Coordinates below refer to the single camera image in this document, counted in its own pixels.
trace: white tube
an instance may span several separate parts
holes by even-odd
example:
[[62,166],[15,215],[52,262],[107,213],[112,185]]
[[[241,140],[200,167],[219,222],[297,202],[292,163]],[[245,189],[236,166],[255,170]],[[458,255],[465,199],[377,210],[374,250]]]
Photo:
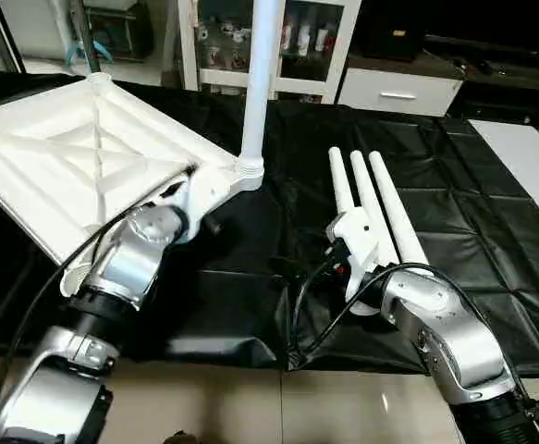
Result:
[[343,213],[353,209],[353,196],[351,188],[345,173],[343,158],[341,152],[334,146],[328,150],[328,160],[331,163],[331,176],[333,176],[333,188],[335,189],[335,202],[337,203],[337,212]]
[[382,208],[378,203],[374,185],[370,179],[368,168],[363,160],[363,154],[360,151],[351,153],[351,165],[353,166],[353,175],[358,186],[361,206],[370,217],[370,226],[378,237],[378,259],[382,265],[398,264],[398,255],[395,245],[392,242]]
[[374,172],[376,185],[384,202],[388,222],[390,222],[392,233],[397,242],[400,260],[402,262],[429,264],[423,248],[417,239],[413,225],[410,223],[409,216],[407,216],[405,207],[398,196],[395,184],[388,174],[382,156],[377,151],[372,151],[368,158]]
[[279,12],[279,0],[254,0],[247,105],[242,146],[236,163],[237,172],[250,180],[249,189],[258,188],[263,180],[263,135],[269,88],[276,72],[275,48],[278,45],[281,19]]

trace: black tablecloth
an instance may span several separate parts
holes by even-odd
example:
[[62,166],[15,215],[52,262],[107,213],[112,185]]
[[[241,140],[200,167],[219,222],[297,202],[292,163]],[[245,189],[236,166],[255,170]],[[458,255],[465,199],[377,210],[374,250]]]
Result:
[[[76,80],[0,73],[0,103]],[[119,84],[238,153],[242,100]],[[521,373],[539,376],[539,209],[468,123],[279,102],[269,105],[266,128],[263,186],[215,211],[224,228],[219,236],[202,233],[168,254],[126,355],[293,368],[286,347],[290,304],[300,276],[322,258],[325,226],[336,213],[327,156],[336,145],[346,162],[354,149],[383,154],[431,264],[479,303]],[[0,352],[53,270],[0,208]],[[302,344],[342,299],[336,278],[311,292]],[[33,317],[23,351],[53,322],[61,302],[53,288]],[[425,371],[399,333],[352,315],[306,368]]]

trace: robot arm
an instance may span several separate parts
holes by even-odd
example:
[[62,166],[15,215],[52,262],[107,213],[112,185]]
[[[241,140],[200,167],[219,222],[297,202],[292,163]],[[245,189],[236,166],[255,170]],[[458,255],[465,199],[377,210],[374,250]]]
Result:
[[[326,229],[331,242],[345,244],[338,254],[349,263],[353,294],[360,287],[354,269],[366,276],[386,272],[368,222],[363,208],[354,207]],[[524,405],[499,343],[452,285],[419,269],[390,270],[374,295],[379,300],[362,299],[351,311],[369,315],[364,307],[371,306],[416,347],[467,444],[539,443],[537,418]]]
[[113,394],[104,385],[156,279],[165,248],[192,239],[229,183],[201,168],[131,212],[48,329],[0,406],[0,442],[92,444]]

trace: black cable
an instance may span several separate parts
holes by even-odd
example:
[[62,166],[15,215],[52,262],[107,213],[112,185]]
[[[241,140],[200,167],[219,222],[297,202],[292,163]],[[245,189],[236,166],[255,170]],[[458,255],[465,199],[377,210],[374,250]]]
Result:
[[361,288],[353,295],[353,297],[349,299],[349,301],[345,304],[345,307],[343,307],[343,309],[335,317],[335,319],[333,319],[328,324],[328,326],[326,326],[323,332],[320,335],[318,335],[318,338],[316,338],[312,342],[312,344],[308,346],[306,350],[303,350],[302,353],[308,356],[308,355],[311,355],[313,352],[315,352],[316,349],[318,349],[323,344],[323,342],[325,342],[326,338],[328,338],[331,332],[335,329],[335,327],[341,321],[343,316],[351,309],[351,307],[355,304],[355,302],[358,301],[358,299],[363,295],[363,293],[366,290],[368,290],[368,288],[370,288],[374,283],[376,283],[378,280],[382,278],[386,278],[388,275],[390,275],[391,273],[395,271],[404,270],[407,268],[415,268],[415,266],[413,265],[415,264],[406,263],[406,264],[393,265],[390,268],[387,268],[386,270],[381,271],[377,275],[371,277],[370,280],[368,280],[368,282],[366,282],[363,286],[361,286]]
[[34,311],[35,307],[37,306],[38,302],[43,298],[43,295],[49,290],[52,283],[55,281],[55,279],[72,263],[74,260],[84,251],[86,248],[102,233],[106,233],[112,226],[116,225],[119,221],[121,221],[129,212],[133,211],[136,205],[138,205],[141,201],[146,199],[148,196],[150,196],[152,193],[154,193],[156,190],[161,188],[165,183],[167,183],[170,180],[173,180],[180,176],[181,174],[190,174],[194,171],[193,166],[187,166],[187,168],[179,171],[176,174],[173,174],[172,176],[169,176],[162,180],[161,182],[157,183],[154,187],[151,187],[147,192],[142,194],[140,198],[136,199],[131,205],[129,205],[125,210],[123,210],[121,213],[119,213],[117,216],[113,217],[111,220],[103,224],[99,229],[93,232],[91,236],[87,240],[85,240],[80,247],[78,247],[70,256],[67,257],[67,259],[62,262],[62,264],[55,270],[55,272],[47,279],[47,281],[43,284],[39,292],[33,297],[31,300],[31,303],[29,304],[29,307],[27,308],[27,311],[22,316],[20,323],[18,324],[17,330],[12,337],[12,340],[10,341],[10,345],[8,346],[8,350],[6,351],[6,355],[0,363],[0,400],[2,398],[2,393],[4,389],[4,384],[6,382],[6,378],[8,376],[8,370],[10,368],[10,365],[12,365],[12,360],[14,359],[14,355],[16,353],[16,350],[18,348],[18,345],[20,344],[20,340],[22,339],[22,336],[24,335],[26,331],[27,324],[29,323],[29,320],[31,318],[32,312]]
[[[472,312],[479,318],[479,320],[489,329],[489,331],[491,332],[491,334],[493,334],[493,330],[491,328],[491,326],[489,325],[489,323],[487,322],[486,318],[483,316],[483,313],[481,312],[481,310],[479,310],[478,306],[476,305],[476,303],[472,300],[471,297],[469,297],[465,292],[464,290],[456,283],[456,281],[454,279],[452,279],[450,276],[446,275],[444,272],[438,270],[437,268],[434,268],[430,265],[426,265],[426,264],[418,264],[418,263],[404,263],[404,264],[399,264],[399,265],[394,265],[394,266],[391,266],[389,268],[387,268],[386,270],[378,273],[377,275],[375,275],[374,277],[371,277],[370,280],[368,280],[368,282],[366,284],[364,284],[354,295],[353,297],[349,300],[349,302],[345,305],[345,307],[343,308],[343,310],[341,310],[341,312],[337,315],[337,317],[335,317],[335,319],[333,319],[328,326],[326,326],[326,328],[323,330],[323,332],[318,336],[318,338],[316,338],[314,340],[314,342],[306,349],[306,351],[304,351],[304,354],[306,355],[306,358],[311,355],[313,352],[316,351],[316,349],[318,347],[320,347],[323,342],[326,340],[326,338],[328,338],[328,336],[331,334],[331,332],[335,329],[335,327],[337,326],[337,324],[341,321],[341,319],[343,318],[343,316],[351,309],[351,307],[353,306],[353,304],[355,302],[357,302],[357,300],[361,297],[361,295],[368,289],[370,288],[375,282],[377,282],[378,280],[380,279],[383,279],[383,278],[386,278],[387,276],[389,276],[391,273],[395,272],[395,271],[399,271],[399,270],[404,270],[404,269],[421,269],[421,270],[425,270],[425,271],[429,271],[430,273],[432,273],[434,276],[436,276],[437,278],[440,278],[442,280],[444,280],[450,287],[452,287],[458,294],[459,296],[462,298],[463,301],[465,301],[468,305],[469,305],[469,308],[472,310]],[[509,359],[509,357],[503,353],[502,351],[502,354],[503,354],[503,357],[504,357],[504,360],[506,362],[506,366],[508,367],[508,370],[509,372],[511,373],[511,377],[513,377],[513,380],[516,384],[516,387],[518,388],[521,396],[522,396],[522,400],[524,402],[524,407],[526,409],[533,409],[534,406],[537,406],[537,404],[535,404],[535,402],[533,402],[530,398],[530,395],[528,394],[528,390],[526,390],[526,387],[524,387],[523,383],[521,382],[521,378],[520,378],[520,375],[518,374],[518,372],[516,371],[516,368],[515,366],[513,365],[513,362]],[[534,417],[534,421],[536,422],[536,424],[538,424],[539,426],[539,414],[537,414],[535,417]]]
[[92,249],[92,258],[91,258],[91,265],[94,265],[96,262],[96,256],[99,251],[99,248],[101,248],[101,243],[103,242],[103,238],[106,235],[106,231],[101,231],[99,233],[99,237],[96,238],[96,242],[94,243],[94,248]]
[[300,292],[298,293],[298,297],[296,298],[296,304],[294,305],[294,313],[292,315],[291,331],[289,335],[289,347],[293,351],[297,351],[299,348],[297,335],[298,322],[300,319],[302,302],[304,301],[304,298],[308,293],[308,288],[312,285],[312,283],[316,280],[316,278],[318,278],[321,273],[323,273],[330,265],[334,265],[336,261],[337,259],[334,255],[330,256],[311,272],[311,274],[306,278],[306,280],[304,280],[300,287]]

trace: bottle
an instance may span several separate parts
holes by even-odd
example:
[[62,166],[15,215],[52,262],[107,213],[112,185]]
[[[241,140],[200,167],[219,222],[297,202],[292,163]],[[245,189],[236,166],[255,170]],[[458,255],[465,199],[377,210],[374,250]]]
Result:
[[281,51],[286,53],[289,51],[291,44],[291,34],[294,31],[294,24],[296,20],[294,15],[291,12],[286,14],[286,19],[284,20],[284,26],[281,29]]
[[205,32],[198,32],[198,41],[202,51],[202,66],[205,68],[223,69],[225,68],[225,60],[222,54],[220,42],[217,40],[216,33],[213,32],[213,19],[209,20],[211,26],[205,27]]
[[230,69],[233,71],[246,71],[249,67],[248,59],[249,54],[247,53],[244,32],[241,30],[234,30],[232,32],[232,57],[230,58]]
[[327,53],[333,51],[335,40],[337,39],[337,25],[334,22],[329,22],[325,26],[327,33],[325,36],[325,49]]
[[225,35],[232,35],[232,32],[234,32],[234,23],[232,23],[230,20],[223,21],[222,25],[220,25],[220,31],[222,31]]
[[312,27],[316,22],[316,6],[310,6],[306,17],[300,24],[300,31],[298,32],[298,56],[305,57],[308,55],[308,49],[310,48],[310,39]]
[[322,53],[325,50],[326,36],[328,35],[328,28],[321,28],[316,33],[316,44],[314,45],[314,51]]
[[197,41],[203,42],[207,40],[207,38],[210,36],[210,32],[207,30],[207,27],[200,22],[199,26],[197,27]]

